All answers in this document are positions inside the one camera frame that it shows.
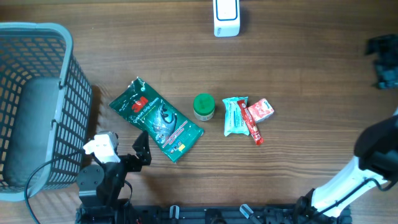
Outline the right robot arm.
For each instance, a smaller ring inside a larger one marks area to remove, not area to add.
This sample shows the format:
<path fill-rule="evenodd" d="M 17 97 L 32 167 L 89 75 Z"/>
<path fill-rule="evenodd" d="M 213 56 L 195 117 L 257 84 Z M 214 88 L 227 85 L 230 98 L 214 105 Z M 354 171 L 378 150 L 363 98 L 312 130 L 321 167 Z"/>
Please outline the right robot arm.
<path fill-rule="evenodd" d="M 354 156 L 329 182 L 300 197 L 294 223 L 351 223 L 349 205 L 368 190 L 381 192 L 397 183 L 397 114 L 366 128 Z"/>

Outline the green 3M gloves packet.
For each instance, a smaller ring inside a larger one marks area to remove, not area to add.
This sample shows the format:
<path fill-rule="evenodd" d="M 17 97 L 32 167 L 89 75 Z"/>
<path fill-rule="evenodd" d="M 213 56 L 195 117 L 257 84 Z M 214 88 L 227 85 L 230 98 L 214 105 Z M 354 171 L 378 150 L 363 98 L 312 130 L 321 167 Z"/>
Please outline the green 3M gloves packet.
<path fill-rule="evenodd" d="M 139 77 L 109 106 L 135 127 L 147 131 L 172 162 L 177 162 L 204 133 Z"/>

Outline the red white small packet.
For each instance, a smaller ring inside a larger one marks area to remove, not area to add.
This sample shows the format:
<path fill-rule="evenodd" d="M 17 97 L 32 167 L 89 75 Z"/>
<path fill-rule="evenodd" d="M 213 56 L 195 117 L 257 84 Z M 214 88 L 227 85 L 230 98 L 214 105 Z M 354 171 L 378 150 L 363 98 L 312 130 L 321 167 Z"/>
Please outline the red white small packet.
<path fill-rule="evenodd" d="M 251 105 L 248 110 L 256 123 L 260 123 L 274 114 L 273 107 L 265 98 Z"/>

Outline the red stick sachet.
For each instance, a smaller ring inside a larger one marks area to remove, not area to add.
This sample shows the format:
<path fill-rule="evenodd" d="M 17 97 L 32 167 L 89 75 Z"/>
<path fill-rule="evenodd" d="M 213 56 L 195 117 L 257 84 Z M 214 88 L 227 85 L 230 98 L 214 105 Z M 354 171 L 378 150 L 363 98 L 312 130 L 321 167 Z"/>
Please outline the red stick sachet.
<path fill-rule="evenodd" d="M 253 120 L 244 100 L 238 100 L 237 104 L 241 110 L 241 114 L 243 117 L 244 122 L 246 123 L 246 126 L 248 127 L 248 130 L 254 139 L 254 142 L 256 145 L 261 145 L 264 142 L 264 139 L 262 138 L 257 126 L 256 122 Z"/>

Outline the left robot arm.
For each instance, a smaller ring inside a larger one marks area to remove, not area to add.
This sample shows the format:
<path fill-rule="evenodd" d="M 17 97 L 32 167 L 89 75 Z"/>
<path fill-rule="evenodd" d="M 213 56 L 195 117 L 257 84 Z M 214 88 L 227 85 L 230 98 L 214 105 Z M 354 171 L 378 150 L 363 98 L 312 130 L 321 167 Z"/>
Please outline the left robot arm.
<path fill-rule="evenodd" d="M 80 207 L 76 223 L 142 223 L 142 215 L 131 205 L 131 199 L 120 199 L 122 188 L 132 185 L 126 180 L 129 172 L 140 172 L 151 163 L 149 133 L 143 131 L 132 148 L 135 154 L 118 155 L 118 135 L 102 131 L 83 146 L 95 164 L 83 168 L 76 180 Z"/>

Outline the teal snack packet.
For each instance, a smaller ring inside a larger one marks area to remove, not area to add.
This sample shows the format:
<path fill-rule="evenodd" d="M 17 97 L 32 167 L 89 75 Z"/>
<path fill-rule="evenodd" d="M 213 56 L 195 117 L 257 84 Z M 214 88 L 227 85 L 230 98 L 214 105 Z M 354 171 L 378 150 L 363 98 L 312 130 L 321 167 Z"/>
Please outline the teal snack packet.
<path fill-rule="evenodd" d="M 235 96 L 231 98 L 223 99 L 224 107 L 226 110 L 224 119 L 224 135 L 230 134 L 245 134 L 249 135 L 248 127 L 243 120 L 241 109 L 237 102 L 244 100 L 245 103 L 248 101 L 247 96 Z"/>

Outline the green lid jar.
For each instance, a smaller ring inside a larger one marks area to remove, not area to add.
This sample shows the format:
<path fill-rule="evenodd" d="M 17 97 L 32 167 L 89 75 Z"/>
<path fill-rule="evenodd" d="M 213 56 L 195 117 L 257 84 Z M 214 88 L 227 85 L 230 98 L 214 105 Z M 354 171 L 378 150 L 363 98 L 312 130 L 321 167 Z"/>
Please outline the green lid jar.
<path fill-rule="evenodd" d="M 200 121 L 210 120 L 215 112 L 215 100 L 208 93 L 200 93 L 193 101 L 194 115 Z"/>

